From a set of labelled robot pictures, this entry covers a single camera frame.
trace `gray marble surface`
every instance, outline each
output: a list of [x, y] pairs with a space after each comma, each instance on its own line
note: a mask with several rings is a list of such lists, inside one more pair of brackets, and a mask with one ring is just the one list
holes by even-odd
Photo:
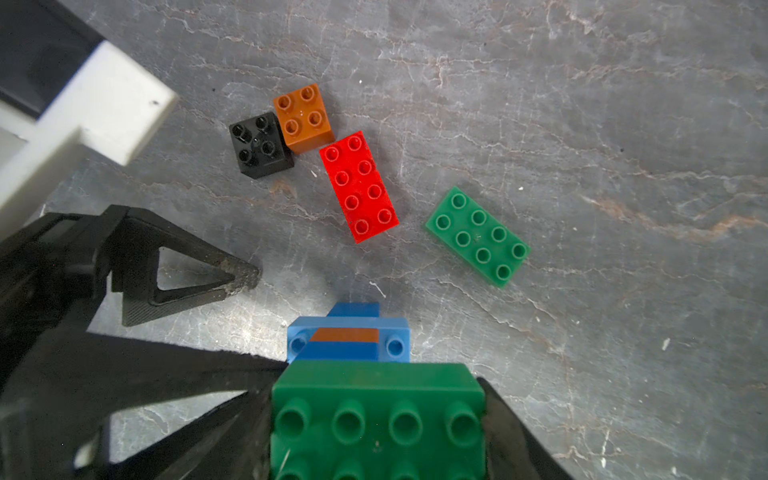
[[[768, 476], [763, 0], [64, 3], [181, 100], [45, 210], [150, 208], [264, 268], [132, 329], [110, 295], [94, 331], [284, 358], [297, 316], [378, 301], [414, 360], [488, 378], [575, 478]], [[358, 246], [316, 151], [251, 180], [227, 134], [315, 81], [401, 220]], [[422, 228], [454, 185], [531, 245], [504, 290]], [[116, 415], [115, 455], [223, 396]]]

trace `green lego plate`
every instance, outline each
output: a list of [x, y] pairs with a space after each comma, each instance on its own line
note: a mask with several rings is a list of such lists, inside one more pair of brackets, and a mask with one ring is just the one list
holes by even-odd
[[458, 187], [445, 195], [425, 227], [500, 288], [531, 250]]
[[485, 393], [465, 365], [297, 360], [272, 404], [272, 480], [485, 477]]

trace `lego brick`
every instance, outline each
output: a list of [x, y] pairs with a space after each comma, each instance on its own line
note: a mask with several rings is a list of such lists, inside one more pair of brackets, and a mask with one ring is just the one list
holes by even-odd
[[300, 316], [288, 326], [288, 362], [310, 342], [320, 328], [359, 328], [379, 331], [380, 362], [411, 361], [411, 329], [404, 318], [364, 316]]
[[361, 131], [321, 149], [320, 157], [355, 243], [400, 225]]
[[498, 287], [507, 284], [530, 251], [457, 187], [445, 195], [425, 226]]
[[314, 342], [299, 352], [299, 360], [368, 360], [379, 361], [379, 344], [371, 342]]
[[230, 136], [240, 172], [248, 177], [261, 178], [293, 166], [293, 155], [271, 111], [230, 125]]
[[336, 139], [317, 84], [280, 95], [273, 103], [286, 145], [293, 153], [303, 154]]
[[485, 478], [485, 393], [464, 365], [300, 360], [272, 403], [274, 480]]
[[323, 327], [310, 338], [310, 342], [379, 342], [377, 329], [345, 329]]
[[379, 316], [379, 304], [337, 303], [326, 316]]

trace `red 2x4 brick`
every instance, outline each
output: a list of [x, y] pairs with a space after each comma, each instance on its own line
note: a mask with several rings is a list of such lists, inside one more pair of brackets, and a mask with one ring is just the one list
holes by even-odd
[[362, 132], [320, 150], [355, 243], [400, 225]]

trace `black 2x2 brick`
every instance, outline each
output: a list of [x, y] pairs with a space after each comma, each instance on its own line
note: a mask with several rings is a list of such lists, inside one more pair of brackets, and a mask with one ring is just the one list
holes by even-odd
[[240, 171], [261, 178], [293, 166], [293, 155], [283, 139], [277, 116], [268, 111], [230, 125]]

